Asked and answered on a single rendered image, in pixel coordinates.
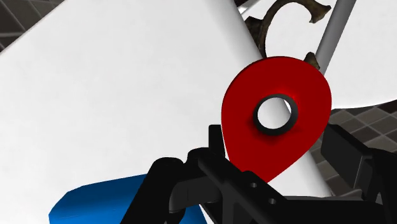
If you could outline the brown curved ornament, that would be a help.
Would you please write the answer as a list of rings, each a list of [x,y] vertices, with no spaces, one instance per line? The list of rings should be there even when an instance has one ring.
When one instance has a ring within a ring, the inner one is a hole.
[[[311,24],[315,24],[322,20],[324,16],[331,10],[330,5],[323,5],[316,0],[276,0],[275,3],[267,10],[262,19],[254,17],[247,17],[244,21],[251,37],[254,40],[261,56],[266,59],[266,38],[268,29],[274,19],[276,13],[285,5],[289,3],[296,3],[303,6],[310,13]]]

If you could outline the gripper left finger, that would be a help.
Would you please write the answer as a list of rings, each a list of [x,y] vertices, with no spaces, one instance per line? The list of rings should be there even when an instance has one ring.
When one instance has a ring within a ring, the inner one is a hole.
[[[209,146],[186,162],[164,157],[150,167],[120,224],[180,224],[200,205],[214,224],[287,224],[286,199],[251,171],[225,157],[220,125],[209,126]]]

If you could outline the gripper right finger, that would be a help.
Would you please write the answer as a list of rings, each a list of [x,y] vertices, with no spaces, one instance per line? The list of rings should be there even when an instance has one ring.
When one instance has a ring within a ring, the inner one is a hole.
[[[369,148],[341,126],[328,124],[321,154],[361,198],[376,202],[380,195],[387,224],[397,224],[397,154]]]

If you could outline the grey rod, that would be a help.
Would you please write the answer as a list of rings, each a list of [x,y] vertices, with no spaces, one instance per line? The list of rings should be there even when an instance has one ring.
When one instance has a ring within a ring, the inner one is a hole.
[[[315,54],[319,71],[323,75],[326,73],[355,3],[356,0],[337,0],[332,9],[330,19]]]

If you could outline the blue box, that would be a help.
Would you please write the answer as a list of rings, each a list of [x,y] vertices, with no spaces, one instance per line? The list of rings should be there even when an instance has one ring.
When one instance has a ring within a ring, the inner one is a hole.
[[[84,185],[67,192],[52,208],[48,217],[50,224],[120,224],[133,201],[146,175],[103,181]],[[186,181],[184,184],[210,189],[212,182],[208,177]],[[150,220],[154,211],[148,216],[138,218],[131,224],[163,224]],[[207,224],[199,205],[187,207],[179,224]]]

